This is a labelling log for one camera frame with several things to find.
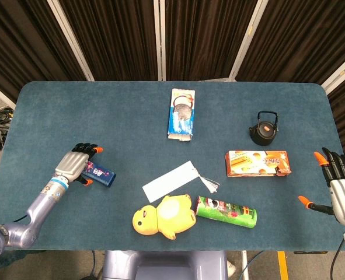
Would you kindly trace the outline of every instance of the yellow duck toy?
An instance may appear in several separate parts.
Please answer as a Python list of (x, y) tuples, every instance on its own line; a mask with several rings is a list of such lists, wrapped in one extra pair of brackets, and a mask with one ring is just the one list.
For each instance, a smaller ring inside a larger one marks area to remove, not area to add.
[(138, 210), (133, 215), (132, 224), (142, 235), (161, 232), (168, 239), (175, 240), (177, 233), (191, 228), (196, 223), (196, 214), (190, 207), (189, 195), (167, 195), (157, 208), (147, 205)]

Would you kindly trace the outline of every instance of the robotic hand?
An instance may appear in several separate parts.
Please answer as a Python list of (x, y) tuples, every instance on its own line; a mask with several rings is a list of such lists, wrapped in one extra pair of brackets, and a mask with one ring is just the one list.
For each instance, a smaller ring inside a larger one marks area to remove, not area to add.
[(62, 158), (55, 168), (55, 176), (50, 179), (27, 210), (30, 223), (22, 225), (12, 222), (0, 225), (0, 255), (5, 247), (28, 249), (34, 244), (45, 219), (67, 191), (68, 184), (75, 180), (85, 186), (93, 183), (92, 180), (83, 178), (81, 173), (88, 160), (102, 151), (103, 149), (97, 145), (79, 143)]
[(332, 206), (316, 205), (302, 196), (299, 197), (299, 200), (308, 209), (334, 215), (337, 221), (345, 226), (345, 156), (339, 156), (327, 148), (323, 148), (323, 151), (327, 159), (318, 152), (315, 152), (314, 155), (323, 170)]

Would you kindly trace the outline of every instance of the pringles can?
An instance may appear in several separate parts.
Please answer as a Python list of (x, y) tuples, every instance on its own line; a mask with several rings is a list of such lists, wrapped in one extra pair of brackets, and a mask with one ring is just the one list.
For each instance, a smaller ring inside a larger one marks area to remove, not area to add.
[(206, 197), (198, 197), (196, 215), (251, 229), (255, 227), (257, 219), (255, 209)]

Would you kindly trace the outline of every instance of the white paper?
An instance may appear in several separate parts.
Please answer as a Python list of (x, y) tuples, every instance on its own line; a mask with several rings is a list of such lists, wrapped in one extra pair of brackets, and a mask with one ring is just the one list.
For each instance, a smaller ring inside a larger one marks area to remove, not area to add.
[(144, 185), (142, 188), (144, 189), (149, 202), (152, 203), (158, 198), (161, 198), (173, 190), (192, 181), (198, 176), (199, 173), (197, 169), (194, 168), (191, 161), (188, 161), (183, 165), (180, 165), (178, 168), (175, 168), (172, 171)]

